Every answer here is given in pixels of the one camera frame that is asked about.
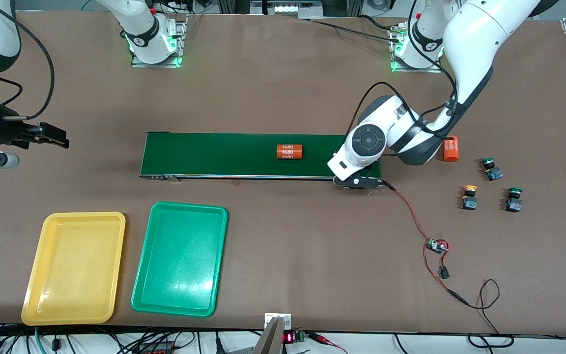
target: orange cylinder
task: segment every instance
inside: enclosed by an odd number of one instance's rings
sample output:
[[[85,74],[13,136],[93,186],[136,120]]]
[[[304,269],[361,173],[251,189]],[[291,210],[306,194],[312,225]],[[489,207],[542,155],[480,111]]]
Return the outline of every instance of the orange cylinder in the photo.
[[[303,146],[301,144],[279,144],[277,145],[278,159],[302,159]]]
[[[448,163],[454,163],[460,158],[460,150],[458,149],[458,137],[450,135],[453,140],[445,140],[442,145],[442,159]]]

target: plastic tray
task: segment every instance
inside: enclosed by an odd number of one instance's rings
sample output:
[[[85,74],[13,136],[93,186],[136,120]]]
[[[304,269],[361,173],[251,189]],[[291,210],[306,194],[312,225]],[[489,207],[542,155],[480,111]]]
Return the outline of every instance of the plastic tray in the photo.
[[[143,242],[132,308],[211,316],[218,295],[227,218],[221,206],[156,203]]]
[[[22,320],[26,325],[94,325],[113,314],[126,219],[118,212],[47,217]]]

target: brown table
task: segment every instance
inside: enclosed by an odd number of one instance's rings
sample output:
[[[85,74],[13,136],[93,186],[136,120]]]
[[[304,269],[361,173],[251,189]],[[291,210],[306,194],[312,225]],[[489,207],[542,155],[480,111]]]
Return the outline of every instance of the brown table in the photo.
[[[264,312],[324,330],[488,332],[477,311],[427,273],[405,204],[390,190],[343,191],[317,181],[139,178],[145,133],[343,134],[372,83],[395,85],[418,112],[449,96],[440,74],[391,73],[386,43],[275,16],[206,16],[189,34],[182,69],[131,69],[110,13],[21,13],[56,66],[56,91],[38,121],[64,128],[71,148],[32,146],[0,170],[0,322],[20,321],[43,220],[57,211],[128,219],[110,324],[260,327]],[[359,19],[340,25],[381,34]],[[455,128],[462,157],[424,166],[382,160],[384,177],[445,238],[447,285],[476,301],[485,278],[501,287],[487,314],[500,331],[566,334],[566,34],[526,22],[499,50],[495,73]],[[3,74],[31,114],[47,92],[45,59],[27,36]],[[0,101],[13,94],[0,84]],[[377,89],[371,99],[389,93]],[[492,155],[505,177],[485,181]],[[462,186],[479,208],[461,210]],[[525,211],[503,211],[521,186]],[[216,312],[181,318],[130,308],[150,207],[159,200],[225,206],[229,224]],[[436,258],[430,254],[431,263]],[[494,291],[485,292],[491,300]]]

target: teal cable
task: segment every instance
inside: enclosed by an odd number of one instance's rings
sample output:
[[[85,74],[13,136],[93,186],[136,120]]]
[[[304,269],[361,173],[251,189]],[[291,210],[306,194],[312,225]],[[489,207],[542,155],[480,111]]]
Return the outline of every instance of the teal cable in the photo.
[[[87,4],[88,4],[89,2],[92,2],[92,0],[87,0],[87,2],[85,2],[85,4],[84,4],[82,7],[80,7],[80,11],[84,11],[84,10],[85,10],[85,6],[87,6]]]
[[[43,343],[41,343],[41,338],[38,336],[38,327],[34,327],[34,339],[36,339],[36,345],[38,345],[41,354],[47,354],[45,348],[43,348]]]

